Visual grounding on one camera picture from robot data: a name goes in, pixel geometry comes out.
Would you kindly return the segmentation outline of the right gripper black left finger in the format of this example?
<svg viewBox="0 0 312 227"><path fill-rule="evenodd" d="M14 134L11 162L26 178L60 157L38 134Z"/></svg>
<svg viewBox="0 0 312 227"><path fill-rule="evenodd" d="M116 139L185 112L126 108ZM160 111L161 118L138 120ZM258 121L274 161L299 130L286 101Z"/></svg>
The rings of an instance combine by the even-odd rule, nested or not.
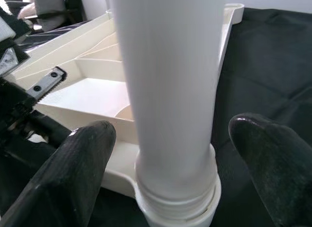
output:
<svg viewBox="0 0 312 227"><path fill-rule="evenodd" d="M6 211L0 227L87 227L116 136L108 121L72 131Z"/></svg>

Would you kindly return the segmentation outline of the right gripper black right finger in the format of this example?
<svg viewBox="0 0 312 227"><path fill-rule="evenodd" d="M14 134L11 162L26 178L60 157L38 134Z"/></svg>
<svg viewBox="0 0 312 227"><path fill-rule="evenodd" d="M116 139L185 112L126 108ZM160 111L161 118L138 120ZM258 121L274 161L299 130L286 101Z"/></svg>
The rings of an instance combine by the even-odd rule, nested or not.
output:
<svg viewBox="0 0 312 227"><path fill-rule="evenodd" d="M312 227L312 147L259 114L229 121L230 139L276 227Z"/></svg>

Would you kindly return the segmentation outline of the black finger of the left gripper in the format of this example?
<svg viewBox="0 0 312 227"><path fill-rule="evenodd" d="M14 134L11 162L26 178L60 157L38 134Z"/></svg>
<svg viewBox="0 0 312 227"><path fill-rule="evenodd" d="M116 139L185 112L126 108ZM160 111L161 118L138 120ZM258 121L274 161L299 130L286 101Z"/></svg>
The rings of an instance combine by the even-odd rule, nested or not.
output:
<svg viewBox="0 0 312 227"><path fill-rule="evenodd" d="M33 132L44 139L44 142L37 143L24 139L24 149L57 149L71 133L71 130L37 110L29 114L24 122L25 132Z"/></svg>

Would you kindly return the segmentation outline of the white plastic children table top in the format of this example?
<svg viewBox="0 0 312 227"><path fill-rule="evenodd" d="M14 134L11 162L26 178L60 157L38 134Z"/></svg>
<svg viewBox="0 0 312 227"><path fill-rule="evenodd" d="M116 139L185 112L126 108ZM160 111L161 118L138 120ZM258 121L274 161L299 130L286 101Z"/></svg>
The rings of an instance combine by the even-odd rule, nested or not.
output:
<svg viewBox="0 0 312 227"><path fill-rule="evenodd" d="M244 5L225 5L218 56L218 78L231 28L242 21ZM221 197L215 150L209 145L209 166L214 171L208 198L200 205L154 205L141 194L136 161L139 141L128 94L121 49L111 13L106 13L30 51L30 60L14 73L24 88L59 66L67 80L41 100L36 109L68 129L107 120L116 129L117 141L107 164L102 186L134 198L150 227L209 227Z"/></svg>

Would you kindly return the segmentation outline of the white plastic table leg tube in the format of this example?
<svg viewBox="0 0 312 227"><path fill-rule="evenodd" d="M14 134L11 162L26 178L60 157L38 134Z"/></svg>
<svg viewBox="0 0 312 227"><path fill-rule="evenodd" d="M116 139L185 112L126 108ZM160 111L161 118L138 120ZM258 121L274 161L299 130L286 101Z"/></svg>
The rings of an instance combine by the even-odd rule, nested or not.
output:
<svg viewBox="0 0 312 227"><path fill-rule="evenodd" d="M224 0L111 0L139 141L136 177L154 205L200 205Z"/></svg>

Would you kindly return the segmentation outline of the grey cushion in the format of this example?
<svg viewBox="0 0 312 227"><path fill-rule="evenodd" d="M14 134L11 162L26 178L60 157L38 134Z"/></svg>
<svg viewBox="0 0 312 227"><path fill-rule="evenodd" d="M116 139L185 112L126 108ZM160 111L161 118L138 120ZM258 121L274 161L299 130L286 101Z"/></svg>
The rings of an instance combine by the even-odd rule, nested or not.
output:
<svg viewBox="0 0 312 227"><path fill-rule="evenodd" d="M34 0L36 15L44 32L58 28L66 22L61 14L66 10L64 0Z"/></svg>

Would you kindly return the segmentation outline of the black table cover cloth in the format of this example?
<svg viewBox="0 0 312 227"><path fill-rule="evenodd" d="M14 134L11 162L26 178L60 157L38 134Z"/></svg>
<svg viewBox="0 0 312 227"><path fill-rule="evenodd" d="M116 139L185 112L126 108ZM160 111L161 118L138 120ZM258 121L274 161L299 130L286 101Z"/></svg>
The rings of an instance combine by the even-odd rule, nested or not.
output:
<svg viewBox="0 0 312 227"><path fill-rule="evenodd" d="M221 182L213 219L224 221L225 227L242 227L244 222L265 227L270 217L230 139L232 117L262 115L291 128L312 147L311 32L311 14L271 9L244 8L242 21L231 28L216 88L211 134ZM26 63L31 58L27 54ZM25 64L13 72L12 80L2 78L19 85L14 73ZM44 142L24 127L25 123L20 124L0 140L0 218L57 150L24 149L24 139Z"/></svg>

